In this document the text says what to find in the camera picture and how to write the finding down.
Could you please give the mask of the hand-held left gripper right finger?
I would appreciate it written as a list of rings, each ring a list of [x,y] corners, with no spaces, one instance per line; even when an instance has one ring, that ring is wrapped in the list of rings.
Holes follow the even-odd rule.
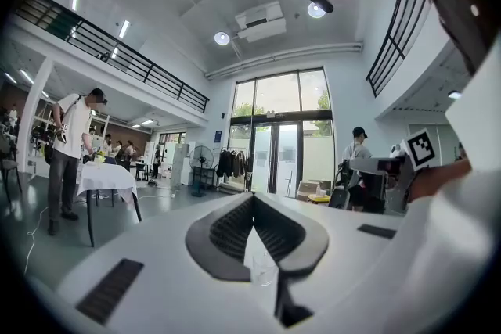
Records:
[[[315,270],[290,284],[294,302],[318,314],[346,296],[375,263],[389,239],[359,231],[363,224],[398,230],[402,217],[339,210],[265,193],[273,206],[282,206],[322,225],[329,245]]]

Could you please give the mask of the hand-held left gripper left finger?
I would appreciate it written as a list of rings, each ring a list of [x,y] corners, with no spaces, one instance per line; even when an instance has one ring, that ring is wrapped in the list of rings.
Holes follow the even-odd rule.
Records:
[[[58,295],[76,305],[119,261],[142,263],[107,322],[109,328],[277,328],[271,288],[212,278],[189,255],[189,226],[233,201],[226,196],[146,219],[101,246],[60,282]]]

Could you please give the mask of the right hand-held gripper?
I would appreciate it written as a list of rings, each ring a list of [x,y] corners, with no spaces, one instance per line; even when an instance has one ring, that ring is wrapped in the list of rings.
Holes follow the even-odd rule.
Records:
[[[379,168],[377,158],[353,158],[348,161],[348,168],[353,172],[348,189],[367,178],[366,186],[371,196],[384,199],[389,214],[405,214],[409,189],[417,173],[437,165],[437,145],[427,127],[412,132],[409,136],[391,147],[390,158],[399,162],[396,173]]]

